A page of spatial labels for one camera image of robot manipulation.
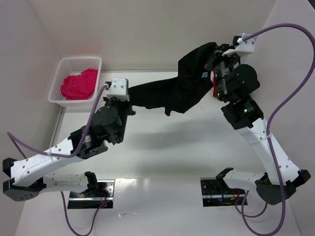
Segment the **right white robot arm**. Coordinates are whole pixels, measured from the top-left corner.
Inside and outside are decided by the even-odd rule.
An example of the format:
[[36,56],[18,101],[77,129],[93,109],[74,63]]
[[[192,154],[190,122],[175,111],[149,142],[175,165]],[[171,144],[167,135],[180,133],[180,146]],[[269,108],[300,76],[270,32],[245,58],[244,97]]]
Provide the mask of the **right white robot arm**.
[[267,131],[267,120],[250,94],[260,87],[253,67],[240,63],[242,51],[234,46],[215,46],[205,65],[214,73],[217,99],[226,120],[252,147],[265,168],[264,173],[241,172],[226,168],[216,176],[222,192],[228,189],[256,191],[270,205],[290,198],[297,187],[311,177],[307,170],[298,168],[286,155],[273,134]]

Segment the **black t shirt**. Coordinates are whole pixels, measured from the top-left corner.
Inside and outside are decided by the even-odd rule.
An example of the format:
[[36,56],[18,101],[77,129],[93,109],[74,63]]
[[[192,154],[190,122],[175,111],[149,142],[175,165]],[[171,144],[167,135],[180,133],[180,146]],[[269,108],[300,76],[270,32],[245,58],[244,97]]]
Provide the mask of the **black t shirt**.
[[203,73],[216,46],[215,42],[209,42],[182,57],[175,78],[130,87],[131,105],[146,109],[164,108],[166,116],[170,116],[172,111],[181,114],[188,111],[213,87],[212,81],[203,77]]

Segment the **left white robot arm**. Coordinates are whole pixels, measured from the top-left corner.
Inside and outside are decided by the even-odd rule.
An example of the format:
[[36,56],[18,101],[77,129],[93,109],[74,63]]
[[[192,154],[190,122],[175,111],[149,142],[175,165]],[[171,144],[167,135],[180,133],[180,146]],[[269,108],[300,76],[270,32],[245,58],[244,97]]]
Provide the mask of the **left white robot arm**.
[[3,193],[16,202],[27,201],[40,193],[72,191],[86,197],[99,192],[95,173],[58,175],[56,171],[69,164],[87,160],[108,150],[107,144],[124,139],[128,116],[135,114],[130,102],[105,98],[91,119],[57,145],[24,160],[7,158],[2,170],[9,176]]

